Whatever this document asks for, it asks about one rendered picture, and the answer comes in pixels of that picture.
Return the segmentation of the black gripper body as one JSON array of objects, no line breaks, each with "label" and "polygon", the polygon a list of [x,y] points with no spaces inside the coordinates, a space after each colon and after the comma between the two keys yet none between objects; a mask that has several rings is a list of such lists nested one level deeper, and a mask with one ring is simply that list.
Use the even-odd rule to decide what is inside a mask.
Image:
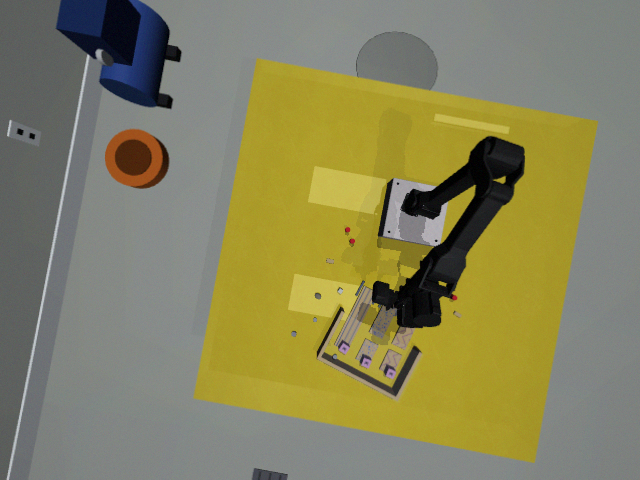
[{"label": "black gripper body", "polygon": [[408,299],[409,302],[412,302],[412,293],[408,288],[408,281],[410,278],[406,279],[406,284],[404,286],[400,285],[399,291],[390,292],[390,285],[388,283],[384,283],[381,281],[376,281],[373,284],[372,291],[372,301],[373,303],[377,303],[380,305],[393,305],[396,301],[400,299]]}]

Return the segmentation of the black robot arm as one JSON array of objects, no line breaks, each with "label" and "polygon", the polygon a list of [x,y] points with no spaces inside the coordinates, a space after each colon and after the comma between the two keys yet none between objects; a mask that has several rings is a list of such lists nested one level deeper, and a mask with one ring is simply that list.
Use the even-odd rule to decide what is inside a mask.
[{"label": "black robot arm", "polygon": [[[394,303],[398,326],[440,325],[439,298],[450,298],[466,267],[468,251],[499,209],[512,200],[515,184],[524,175],[524,154],[523,147],[489,136],[470,151],[466,165],[432,191],[412,189],[406,194],[401,211],[433,220],[440,216],[443,204],[475,185],[475,196],[448,237],[420,261],[420,269],[408,281],[412,302],[402,298]],[[504,184],[493,181],[505,176]]]}]

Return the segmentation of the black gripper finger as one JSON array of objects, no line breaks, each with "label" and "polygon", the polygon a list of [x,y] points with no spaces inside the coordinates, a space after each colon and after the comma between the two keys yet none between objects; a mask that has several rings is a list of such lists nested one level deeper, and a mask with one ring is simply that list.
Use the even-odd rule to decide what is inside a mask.
[{"label": "black gripper finger", "polygon": [[[389,289],[389,291],[390,291],[390,292],[394,292],[394,290],[392,290],[392,289]],[[393,304],[393,305],[386,304],[386,305],[384,305],[384,306],[386,307],[386,311],[388,311],[390,308],[392,308],[392,309],[393,309],[394,304]]]}]

